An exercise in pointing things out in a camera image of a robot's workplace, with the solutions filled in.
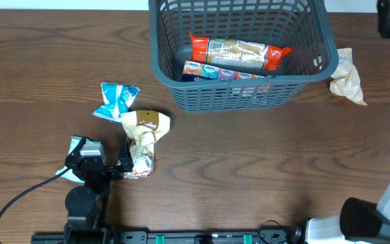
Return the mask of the beige brown snack bag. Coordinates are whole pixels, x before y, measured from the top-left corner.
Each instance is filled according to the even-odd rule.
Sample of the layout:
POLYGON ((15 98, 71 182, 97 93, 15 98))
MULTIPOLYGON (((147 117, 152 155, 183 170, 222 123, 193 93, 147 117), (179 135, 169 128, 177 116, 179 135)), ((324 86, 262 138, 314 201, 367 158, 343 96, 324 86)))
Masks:
POLYGON ((133 167, 124 178, 145 178, 154 171, 154 144, 166 135, 171 119, 153 110, 136 110, 121 114, 126 135, 132 140, 129 147, 133 167))

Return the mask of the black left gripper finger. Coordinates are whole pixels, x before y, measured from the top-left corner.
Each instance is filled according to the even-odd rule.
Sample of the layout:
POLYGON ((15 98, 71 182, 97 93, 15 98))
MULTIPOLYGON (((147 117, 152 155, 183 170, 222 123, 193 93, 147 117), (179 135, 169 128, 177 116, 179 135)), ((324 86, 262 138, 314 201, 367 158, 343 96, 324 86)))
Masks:
POLYGON ((131 139, 128 136, 125 136, 117 157, 116 167, 119 172, 132 172, 133 170, 130 145, 131 139))
POLYGON ((73 159, 81 155, 81 149, 85 145, 86 137, 72 136, 67 159, 73 159))

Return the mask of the Kleenex tissue multipack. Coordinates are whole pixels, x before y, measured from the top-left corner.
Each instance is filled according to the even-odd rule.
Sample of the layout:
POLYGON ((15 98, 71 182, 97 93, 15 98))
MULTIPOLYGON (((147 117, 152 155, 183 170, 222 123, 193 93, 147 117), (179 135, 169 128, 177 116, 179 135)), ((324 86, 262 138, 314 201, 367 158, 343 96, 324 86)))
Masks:
POLYGON ((231 110, 245 107, 267 106, 274 101, 269 85, 230 87, 230 81, 260 79, 260 75, 227 70, 216 66, 187 60, 183 66, 181 82, 218 80, 221 87, 174 89, 176 103, 188 111, 231 110))

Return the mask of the San Remo spaghetti packet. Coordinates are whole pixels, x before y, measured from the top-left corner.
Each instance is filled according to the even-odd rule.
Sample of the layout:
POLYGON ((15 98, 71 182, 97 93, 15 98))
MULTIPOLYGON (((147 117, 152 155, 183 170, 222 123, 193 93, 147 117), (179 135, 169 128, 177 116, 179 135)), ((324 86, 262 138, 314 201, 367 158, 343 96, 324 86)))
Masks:
POLYGON ((276 47, 237 39, 196 37, 190 33, 191 61, 275 71, 290 47, 276 47))

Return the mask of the beige paper bag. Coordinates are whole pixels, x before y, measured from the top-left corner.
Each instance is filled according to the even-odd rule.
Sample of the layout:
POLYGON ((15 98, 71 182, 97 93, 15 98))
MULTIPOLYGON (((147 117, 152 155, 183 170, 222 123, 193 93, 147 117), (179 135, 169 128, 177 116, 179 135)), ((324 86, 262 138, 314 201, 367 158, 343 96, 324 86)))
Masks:
POLYGON ((339 63, 330 76, 329 89, 334 96, 344 97, 355 104, 367 106, 361 87, 361 80, 353 63, 353 53, 350 47, 338 49, 339 63))

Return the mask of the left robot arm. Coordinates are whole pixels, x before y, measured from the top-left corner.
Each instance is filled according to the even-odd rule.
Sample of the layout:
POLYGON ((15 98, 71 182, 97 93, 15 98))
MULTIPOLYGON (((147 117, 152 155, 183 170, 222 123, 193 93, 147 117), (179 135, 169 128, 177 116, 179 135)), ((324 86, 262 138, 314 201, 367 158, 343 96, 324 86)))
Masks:
POLYGON ((64 227, 64 243, 117 244, 117 231, 105 223, 110 194, 110 182, 122 180, 131 171, 133 161, 129 146, 131 139, 124 137, 116 165, 106 165, 102 143, 89 142, 82 137, 68 153, 65 166, 83 181, 66 195, 68 211, 64 227))

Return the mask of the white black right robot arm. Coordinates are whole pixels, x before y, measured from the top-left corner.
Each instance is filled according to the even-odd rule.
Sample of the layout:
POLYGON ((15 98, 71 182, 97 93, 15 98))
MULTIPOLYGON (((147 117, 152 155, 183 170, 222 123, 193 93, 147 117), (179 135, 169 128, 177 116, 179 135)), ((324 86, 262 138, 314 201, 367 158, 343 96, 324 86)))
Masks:
MULTIPOLYGON (((378 0, 378 31, 390 39, 390 0, 378 0)), ((390 183, 378 200, 371 203, 348 198, 339 215, 312 218, 299 224, 289 243, 390 243, 390 183)))

